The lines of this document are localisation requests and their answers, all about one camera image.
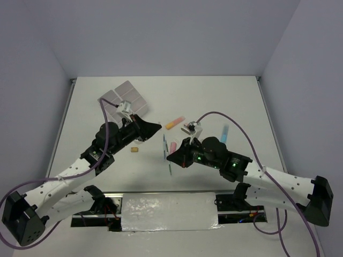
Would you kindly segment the blue pen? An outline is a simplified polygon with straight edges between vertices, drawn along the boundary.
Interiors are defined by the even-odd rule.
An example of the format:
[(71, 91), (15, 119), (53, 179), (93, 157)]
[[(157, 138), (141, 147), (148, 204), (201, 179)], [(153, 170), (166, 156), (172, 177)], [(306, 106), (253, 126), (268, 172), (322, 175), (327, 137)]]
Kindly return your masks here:
[(167, 157), (167, 148), (166, 148), (166, 137), (163, 134), (163, 160), (165, 161)]

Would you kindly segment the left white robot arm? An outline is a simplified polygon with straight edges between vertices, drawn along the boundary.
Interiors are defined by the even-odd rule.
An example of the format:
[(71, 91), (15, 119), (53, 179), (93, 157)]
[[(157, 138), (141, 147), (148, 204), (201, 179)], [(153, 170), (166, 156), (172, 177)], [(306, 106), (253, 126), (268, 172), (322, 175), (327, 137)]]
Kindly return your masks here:
[(14, 191), (4, 201), (2, 222), (23, 249), (31, 247), (46, 228), (68, 216), (83, 211), (100, 213), (117, 207), (94, 185), (76, 189), (105, 171), (114, 162), (114, 155), (135, 140), (144, 142), (162, 128), (138, 115), (130, 115), (122, 127), (103, 124), (91, 145), (72, 165), (41, 186), (24, 194)]

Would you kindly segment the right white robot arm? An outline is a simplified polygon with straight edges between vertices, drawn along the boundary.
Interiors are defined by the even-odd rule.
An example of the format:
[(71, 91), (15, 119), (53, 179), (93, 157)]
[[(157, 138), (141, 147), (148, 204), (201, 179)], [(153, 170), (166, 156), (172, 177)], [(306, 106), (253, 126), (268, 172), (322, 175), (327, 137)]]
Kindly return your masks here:
[(215, 137), (203, 141), (186, 138), (167, 160), (182, 168), (194, 163), (214, 168), (221, 177), (236, 183), (231, 196), (219, 196), (222, 209), (245, 210), (258, 206), (300, 212), (311, 224), (327, 227), (330, 222), (333, 192), (327, 179), (302, 178), (261, 168), (247, 156), (230, 152)]

